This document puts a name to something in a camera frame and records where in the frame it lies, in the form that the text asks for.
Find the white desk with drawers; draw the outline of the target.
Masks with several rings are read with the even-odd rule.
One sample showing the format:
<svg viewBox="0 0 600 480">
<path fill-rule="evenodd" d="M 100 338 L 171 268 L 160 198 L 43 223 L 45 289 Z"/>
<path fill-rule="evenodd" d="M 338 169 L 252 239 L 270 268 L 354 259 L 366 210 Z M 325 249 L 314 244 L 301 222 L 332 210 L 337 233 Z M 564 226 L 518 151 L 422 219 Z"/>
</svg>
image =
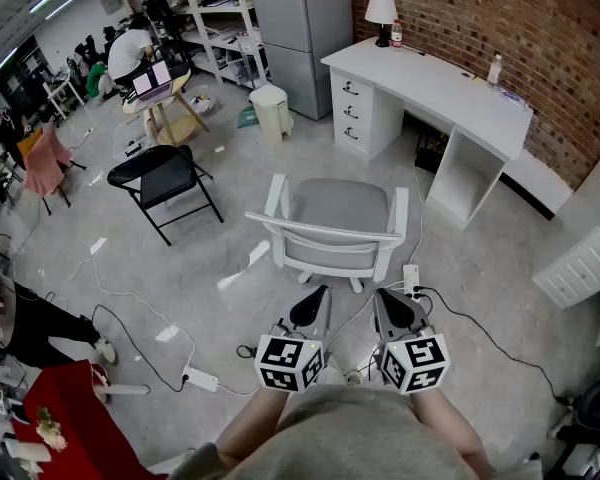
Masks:
<svg viewBox="0 0 600 480">
<path fill-rule="evenodd" d="M 520 156 L 531 109 L 435 56 L 379 48 L 372 39 L 322 62 L 330 70 L 337 146 L 370 161 L 400 135 L 406 114 L 449 136 L 426 201 L 465 229 L 505 165 Z"/>
</svg>

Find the round wooden table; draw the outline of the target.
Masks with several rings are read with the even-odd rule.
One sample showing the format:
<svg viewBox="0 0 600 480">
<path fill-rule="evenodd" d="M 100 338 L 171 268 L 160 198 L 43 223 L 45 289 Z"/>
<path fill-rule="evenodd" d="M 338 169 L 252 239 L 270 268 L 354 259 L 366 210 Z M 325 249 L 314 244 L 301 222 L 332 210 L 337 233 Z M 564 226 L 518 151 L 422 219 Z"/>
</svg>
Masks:
<svg viewBox="0 0 600 480">
<path fill-rule="evenodd" d="M 148 128 L 148 137 L 157 145 L 180 146 L 188 143 L 194 135 L 209 132 L 208 125 L 184 98 L 184 88 L 191 78 L 191 71 L 173 81 L 171 95 L 155 103 L 142 102 L 139 98 L 123 100 L 123 112 L 139 114 Z M 166 112 L 170 103 L 179 104 L 185 114 L 171 119 Z"/>
</svg>

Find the grey white armchair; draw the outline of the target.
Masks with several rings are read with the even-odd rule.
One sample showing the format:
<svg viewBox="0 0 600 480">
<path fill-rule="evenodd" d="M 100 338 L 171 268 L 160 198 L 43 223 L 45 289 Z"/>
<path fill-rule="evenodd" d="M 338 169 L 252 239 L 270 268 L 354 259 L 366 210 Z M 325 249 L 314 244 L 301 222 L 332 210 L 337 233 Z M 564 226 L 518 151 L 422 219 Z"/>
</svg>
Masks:
<svg viewBox="0 0 600 480">
<path fill-rule="evenodd" d="M 264 210 L 245 217 L 271 234 L 274 263 L 314 275 L 344 278 L 354 293 L 385 280 L 393 251 L 407 235 L 409 190 L 393 195 L 376 185 L 331 178 L 304 180 L 289 191 L 284 174 L 273 176 Z"/>
</svg>

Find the white power strip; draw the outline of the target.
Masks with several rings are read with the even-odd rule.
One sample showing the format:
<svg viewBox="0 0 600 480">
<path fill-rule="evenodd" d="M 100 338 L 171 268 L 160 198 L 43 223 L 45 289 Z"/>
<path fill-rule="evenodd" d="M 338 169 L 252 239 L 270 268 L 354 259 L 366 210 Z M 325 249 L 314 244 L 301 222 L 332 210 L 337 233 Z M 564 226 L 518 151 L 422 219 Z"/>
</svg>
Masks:
<svg viewBox="0 0 600 480">
<path fill-rule="evenodd" d="M 403 266 L 403 293 L 409 298 L 414 298 L 419 292 L 419 268 L 415 264 Z"/>
<path fill-rule="evenodd" d="M 183 369 L 183 379 L 194 386 L 209 392 L 216 392 L 219 389 L 219 379 L 211 374 L 187 366 Z"/>
</svg>

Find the white cabinet with cubby shelves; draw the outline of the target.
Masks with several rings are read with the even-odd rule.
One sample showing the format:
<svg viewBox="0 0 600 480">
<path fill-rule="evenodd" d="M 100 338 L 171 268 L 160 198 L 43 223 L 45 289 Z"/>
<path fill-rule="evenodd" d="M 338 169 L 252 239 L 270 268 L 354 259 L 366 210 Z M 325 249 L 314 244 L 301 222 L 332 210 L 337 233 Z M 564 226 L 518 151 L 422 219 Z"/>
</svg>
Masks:
<svg viewBox="0 0 600 480">
<path fill-rule="evenodd" d="M 561 309 L 600 292 L 600 168 L 550 222 L 532 281 Z"/>
</svg>

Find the white shelving rack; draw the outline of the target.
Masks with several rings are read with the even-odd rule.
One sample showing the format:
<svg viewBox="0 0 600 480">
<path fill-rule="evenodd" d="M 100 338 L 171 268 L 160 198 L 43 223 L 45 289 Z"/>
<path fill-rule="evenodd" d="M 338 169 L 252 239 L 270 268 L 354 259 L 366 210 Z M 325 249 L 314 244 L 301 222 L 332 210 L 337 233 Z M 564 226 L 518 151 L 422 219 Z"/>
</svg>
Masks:
<svg viewBox="0 0 600 480">
<path fill-rule="evenodd" d="M 257 89 L 269 82 L 253 0 L 130 0 L 158 43 L 220 84 Z"/>
</svg>

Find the person's grey shirt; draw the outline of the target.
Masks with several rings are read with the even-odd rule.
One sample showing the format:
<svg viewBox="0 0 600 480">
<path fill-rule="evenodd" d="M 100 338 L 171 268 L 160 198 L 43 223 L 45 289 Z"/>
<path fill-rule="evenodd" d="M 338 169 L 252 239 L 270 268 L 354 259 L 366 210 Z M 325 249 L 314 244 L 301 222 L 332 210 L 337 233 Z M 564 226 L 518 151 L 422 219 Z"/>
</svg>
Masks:
<svg viewBox="0 0 600 480">
<path fill-rule="evenodd" d="M 289 395 L 275 434 L 233 469 L 221 461 L 216 440 L 168 480 L 480 480 L 418 420 L 411 396 L 385 389 L 317 385 Z M 539 460 L 492 468 L 489 480 L 543 480 Z"/>
</svg>

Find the black folding chair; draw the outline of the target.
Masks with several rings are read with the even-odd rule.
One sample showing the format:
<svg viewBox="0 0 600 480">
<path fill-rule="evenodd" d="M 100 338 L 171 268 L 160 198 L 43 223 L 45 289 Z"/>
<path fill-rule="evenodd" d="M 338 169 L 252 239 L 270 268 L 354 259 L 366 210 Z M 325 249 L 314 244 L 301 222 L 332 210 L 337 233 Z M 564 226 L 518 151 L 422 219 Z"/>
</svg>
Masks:
<svg viewBox="0 0 600 480">
<path fill-rule="evenodd" d="M 107 175 L 110 186 L 124 190 L 145 218 L 166 243 L 171 242 L 162 229 L 204 209 L 211 208 L 220 223 L 224 222 L 219 209 L 202 179 L 214 176 L 199 165 L 188 146 L 157 145 L 115 166 Z M 199 188 L 206 203 L 162 224 L 157 224 L 149 210 L 162 203 Z"/>
</svg>

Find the person's right forearm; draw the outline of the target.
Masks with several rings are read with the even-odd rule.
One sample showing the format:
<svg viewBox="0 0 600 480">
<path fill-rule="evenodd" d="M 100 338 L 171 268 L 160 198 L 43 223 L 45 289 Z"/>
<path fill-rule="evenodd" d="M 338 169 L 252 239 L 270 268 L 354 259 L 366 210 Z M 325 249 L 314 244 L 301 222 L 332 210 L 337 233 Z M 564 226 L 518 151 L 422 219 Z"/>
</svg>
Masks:
<svg viewBox="0 0 600 480">
<path fill-rule="evenodd" d="M 418 420 L 453 446 L 480 480 L 491 478 L 494 469 L 478 433 L 439 388 L 416 392 L 411 402 Z"/>
</svg>

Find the person's left forearm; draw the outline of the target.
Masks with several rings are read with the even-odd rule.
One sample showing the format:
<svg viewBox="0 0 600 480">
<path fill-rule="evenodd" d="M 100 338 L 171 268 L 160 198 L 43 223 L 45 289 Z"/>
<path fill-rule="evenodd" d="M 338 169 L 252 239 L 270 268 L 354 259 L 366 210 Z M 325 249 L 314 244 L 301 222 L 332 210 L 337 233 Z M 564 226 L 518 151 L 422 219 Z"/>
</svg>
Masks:
<svg viewBox="0 0 600 480">
<path fill-rule="evenodd" d="M 230 469 L 253 454 L 276 432 L 288 392 L 259 388 L 215 442 L 221 461 Z"/>
</svg>

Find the red tablecloth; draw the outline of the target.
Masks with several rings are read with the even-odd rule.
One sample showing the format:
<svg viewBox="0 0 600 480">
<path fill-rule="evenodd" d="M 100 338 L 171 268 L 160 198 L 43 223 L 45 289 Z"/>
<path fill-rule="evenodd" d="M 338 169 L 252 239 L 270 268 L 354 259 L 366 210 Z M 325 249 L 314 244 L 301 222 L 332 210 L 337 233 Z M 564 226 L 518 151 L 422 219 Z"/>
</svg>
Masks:
<svg viewBox="0 0 600 480">
<path fill-rule="evenodd" d="M 67 446 L 51 450 L 39 480 L 166 480 L 139 462 L 131 445 L 93 390 L 87 360 L 44 369 L 23 401 L 27 424 L 15 422 L 20 442 L 42 443 L 36 432 L 38 412 L 45 409 L 60 425 Z"/>
</svg>

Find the white flower bouquet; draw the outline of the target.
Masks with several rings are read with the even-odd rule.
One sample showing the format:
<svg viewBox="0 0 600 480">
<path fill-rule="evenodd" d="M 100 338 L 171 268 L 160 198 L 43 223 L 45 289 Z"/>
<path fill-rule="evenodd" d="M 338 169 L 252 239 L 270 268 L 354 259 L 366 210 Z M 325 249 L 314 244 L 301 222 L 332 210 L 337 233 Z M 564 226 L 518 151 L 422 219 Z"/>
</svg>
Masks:
<svg viewBox="0 0 600 480">
<path fill-rule="evenodd" d="M 52 418 L 46 407 L 39 407 L 36 410 L 36 433 L 48 447 L 57 452 L 61 452 L 67 447 L 61 425 Z"/>
</svg>

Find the white shade table lamp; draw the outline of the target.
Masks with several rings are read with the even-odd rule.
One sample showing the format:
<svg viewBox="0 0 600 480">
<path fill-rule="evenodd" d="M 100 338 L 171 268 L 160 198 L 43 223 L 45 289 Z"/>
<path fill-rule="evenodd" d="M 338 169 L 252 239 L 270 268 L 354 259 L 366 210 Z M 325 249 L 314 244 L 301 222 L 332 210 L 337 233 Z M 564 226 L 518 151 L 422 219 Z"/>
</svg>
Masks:
<svg viewBox="0 0 600 480">
<path fill-rule="evenodd" d="M 389 47 L 391 27 L 398 19 L 394 0 L 369 0 L 364 19 L 379 26 L 375 45 L 380 48 Z"/>
</svg>

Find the grey refrigerator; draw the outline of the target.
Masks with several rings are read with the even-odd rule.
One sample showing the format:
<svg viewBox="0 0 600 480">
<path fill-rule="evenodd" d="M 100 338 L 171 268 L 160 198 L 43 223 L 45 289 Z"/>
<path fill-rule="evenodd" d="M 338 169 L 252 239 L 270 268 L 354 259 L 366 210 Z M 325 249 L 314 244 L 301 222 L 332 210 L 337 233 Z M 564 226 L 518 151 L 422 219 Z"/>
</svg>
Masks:
<svg viewBox="0 0 600 480">
<path fill-rule="evenodd" d="M 319 120 L 332 110 L 322 59 L 353 43 L 351 0 L 253 0 L 270 78 L 291 110 Z"/>
</svg>

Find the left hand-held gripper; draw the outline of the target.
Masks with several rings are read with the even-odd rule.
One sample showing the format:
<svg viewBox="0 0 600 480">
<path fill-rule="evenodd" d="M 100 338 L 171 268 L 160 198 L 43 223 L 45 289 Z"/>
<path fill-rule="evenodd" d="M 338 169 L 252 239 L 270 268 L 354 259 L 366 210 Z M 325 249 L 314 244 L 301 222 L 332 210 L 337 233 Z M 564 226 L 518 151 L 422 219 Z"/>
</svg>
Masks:
<svg viewBox="0 0 600 480">
<path fill-rule="evenodd" d="M 332 295 L 321 285 L 295 304 L 260 337 L 255 370 L 263 387 L 304 393 L 326 366 L 324 339 L 331 322 Z"/>
</svg>

